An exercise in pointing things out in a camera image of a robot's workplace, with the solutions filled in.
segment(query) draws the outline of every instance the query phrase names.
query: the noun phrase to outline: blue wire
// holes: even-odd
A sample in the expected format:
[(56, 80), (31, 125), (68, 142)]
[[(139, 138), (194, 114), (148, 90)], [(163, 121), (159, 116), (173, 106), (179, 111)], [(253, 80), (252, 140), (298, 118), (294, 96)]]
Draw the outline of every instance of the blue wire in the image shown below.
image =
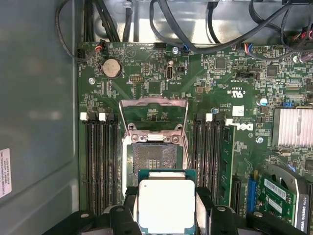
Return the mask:
[(252, 48), (252, 45), (253, 43), (251, 43), (249, 46), (248, 46), (248, 52), (250, 52), (251, 48)]

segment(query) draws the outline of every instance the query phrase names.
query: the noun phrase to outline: heatsink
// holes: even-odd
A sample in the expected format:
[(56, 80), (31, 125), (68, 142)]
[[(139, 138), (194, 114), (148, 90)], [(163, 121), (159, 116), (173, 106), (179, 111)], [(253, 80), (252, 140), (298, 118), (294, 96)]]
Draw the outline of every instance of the heatsink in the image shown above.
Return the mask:
[(311, 147), (313, 145), (312, 109), (275, 109), (272, 144)]

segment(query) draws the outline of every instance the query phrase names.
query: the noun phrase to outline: wire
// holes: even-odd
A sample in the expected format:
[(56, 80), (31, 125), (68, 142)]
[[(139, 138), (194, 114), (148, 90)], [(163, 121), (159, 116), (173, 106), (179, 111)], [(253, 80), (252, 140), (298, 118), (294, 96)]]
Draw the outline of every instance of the wire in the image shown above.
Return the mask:
[(170, 40), (164, 38), (157, 30), (157, 28), (155, 27), (155, 24), (153, 23), (153, 18), (155, 16), (155, 8), (154, 8), (154, 4), (155, 2), (157, 2), (157, 0), (152, 0), (150, 2), (150, 7), (149, 7), (149, 21), (150, 21), (150, 27), (153, 31), (153, 33), (155, 34), (155, 36), (157, 38), (159, 38), (162, 42), (165, 42), (169, 45), (172, 45), (174, 47), (183, 47), (182, 43), (175, 43), (175, 42), (171, 42)]
[(109, 27), (110, 27), (110, 29), (112, 31), (114, 42), (120, 42), (120, 39), (118, 37), (118, 33), (117, 33), (115, 25), (113, 23), (112, 17), (110, 15), (110, 13), (109, 13), (109, 11), (107, 9), (107, 6), (105, 5), (104, 1), (103, 0), (95, 0), (95, 1), (98, 2), (100, 7), (102, 8), (103, 15), (104, 15), (105, 19), (107, 20), (107, 22), (109, 24)]
[(100, 19), (102, 21), (102, 25), (103, 25), (104, 29), (106, 30), (107, 37), (108, 37), (109, 41), (110, 42), (115, 42), (115, 39), (114, 39), (114, 37), (113, 37), (113, 35), (111, 33), (111, 29), (110, 29), (109, 23), (107, 22), (107, 20), (106, 20), (106, 18), (104, 16), (104, 13), (103, 13), (103, 11), (101, 9), (101, 6), (100, 6), (99, 2), (97, 0), (94, 0), (94, 4), (95, 4), (95, 6), (97, 8), (97, 11), (99, 13)]
[(213, 24), (212, 24), (213, 10), (217, 7), (218, 3), (219, 3), (218, 1), (217, 2), (209, 1), (208, 4), (207, 4), (207, 10), (208, 10), (208, 13), (207, 13), (207, 26), (209, 28), (209, 33), (210, 33), (210, 35), (212, 37), (213, 42), (219, 44), (221, 42), (216, 37), (214, 29), (213, 29)]
[(93, 6), (92, 0), (88, 0), (87, 4), (87, 36), (89, 42), (94, 42), (94, 35), (93, 35)]
[(281, 24), (281, 27), (280, 27), (280, 41), (281, 41), (281, 44), (287, 48), (288, 50), (290, 51), (293, 51), (293, 52), (313, 52), (313, 49), (307, 49), (307, 50), (304, 50), (304, 49), (298, 49), (300, 46), (302, 46), (306, 39), (308, 38), (309, 34), (310, 34), (310, 30), (311, 30), (311, 19), (309, 20), (309, 26), (308, 26), (308, 29), (307, 29), (307, 32), (305, 32), (305, 35), (304, 37), (302, 38), (301, 42), (295, 47), (295, 48), (292, 48), (290, 46), (288, 46), (285, 42), (285, 39), (284, 39), (284, 36), (283, 36), (283, 33), (284, 33), (284, 29), (285, 29), (285, 26), (286, 26), (286, 22), (287, 22), (287, 19), (288, 19), (288, 15), (290, 13), (290, 10), (291, 8), (285, 12), (284, 16), (283, 16), (283, 19), (282, 19), (282, 24)]
[(252, 48), (252, 43), (248, 46), (248, 52), (250, 52), (251, 51), (251, 48)]
[(124, 27), (124, 32), (123, 32), (123, 42), (129, 42), (129, 36), (131, 33), (131, 25), (132, 25), (132, 15), (133, 15), (133, 10), (130, 7), (126, 8), (126, 13), (125, 13), (125, 27)]
[[(259, 14), (255, 11), (254, 0), (251, 0), (249, 3), (249, 14), (253, 21), (256, 22), (257, 24), (260, 24), (264, 21), (264, 19), (261, 16), (259, 16)], [(266, 28), (270, 28), (277, 32), (278, 34), (280, 34), (280, 28), (273, 23), (269, 23), (268, 25), (266, 25)]]
[(273, 13), (270, 17), (268, 17), (266, 20), (264, 20), (262, 23), (260, 23), (258, 26), (256, 26), (254, 29), (250, 30), (249, 32), (245, 33), (244, 35), (240, 36), (239, 38), (236, 38), (232, 41), (229, 41), (224, 44), (220, 44), (214, 47), (195, 47), (192, 42), (187, 38), (187, 36), (183, 33), (181, 28), (179, 27), (178, 23), (176, 22), (166, 0), (157, 0), (158, 4), (161, 8), (161, 11), (164, 14), (164, 17), (169, 24), (170, 28), (173, 30), (173, 32), (178, 36), (179, 39), (182, 40), (184, 44), (186, 44), (190, 50), (194, 51), (195, 53), (199, 54), (207, 54), (207, 53), (213, 53), (219, 50), (223, 50), (227, 47), (231, 47), (233, 45), (239, 44), (246, 39), (250, 38), (257, 32), (259, 32), (262, 28), (264, 28), (268, 23), (272, 22), (274, 19), (276, 19), (279, 15), (287, 11), (291, 8), (290, 5), (284, 5), (282, 8), (277, 10), (275, 13)]
[(75, 61), (79, 62), (79, 63), (85, 63), (87, 62), (95, 53), (96, 51), (91, 52), (86, 58), (79, 58), (75, 55), (72, 54), (72, 52), (68, 49), (62, 32), (61, 32), (61, 27), (60, 27), (60, 12), (62, 10), (62, 8), (65, 6), (65, 4), (67, 4), (69, 2), (69, 0), (64, 0), (56, 9), (56, 14), (55, 14), (55, 26), (56, 26), (56, 30), (57, 30), (57, 35), (58, 35), (58, 39), (60, 41), (60, 43), (62, 44), (64, 50), (66, 51), (66, 53)]
[(284, 59), (286, 57), (289, 57), (292, 54), (294, 54), (294, 52), (290, 51), (290, 52), (288, 52), (286, 54), (283, 54), (281, 56), (278, 56), (278, 57), (266, 58), (266, 57), (262, 57), (262, 56), (258, 56), (258, 55), (252, 54), (251, 52), (248, 53), (248, 55), (251, 56), (252, 58), (257, 59), (257, 60), (263, 60), (263, 61), (277, 61), (277, 60), (281, 60), (281, 59)]

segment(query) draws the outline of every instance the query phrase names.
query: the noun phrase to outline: blue pcie slot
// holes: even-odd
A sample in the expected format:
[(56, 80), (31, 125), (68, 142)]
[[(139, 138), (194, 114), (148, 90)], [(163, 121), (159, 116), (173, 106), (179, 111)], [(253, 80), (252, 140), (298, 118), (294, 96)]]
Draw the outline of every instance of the blue pcie slot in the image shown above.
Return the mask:
[(248, 179), (248, 194), (246, 200), (246, 212), (255, 211), (255, 191), (257, 183), (252, 178)]

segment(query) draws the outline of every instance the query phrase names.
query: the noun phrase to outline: motherboard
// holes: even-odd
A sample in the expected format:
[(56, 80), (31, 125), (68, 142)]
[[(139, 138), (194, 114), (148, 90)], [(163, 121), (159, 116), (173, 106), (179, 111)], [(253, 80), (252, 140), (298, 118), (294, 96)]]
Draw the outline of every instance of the motherboard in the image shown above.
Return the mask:
[[(79, 54), (97, 45), (82, 43)], [(280, 45), (251, 51), (285, 53)], [(121, 203), (140, 169), (193, 168), (214, 203), (299, 222), (297, 195), (263, 170), (278, 165), (313, 182), (313, 62), (107, 43), (78, 74), (82, 210)]]

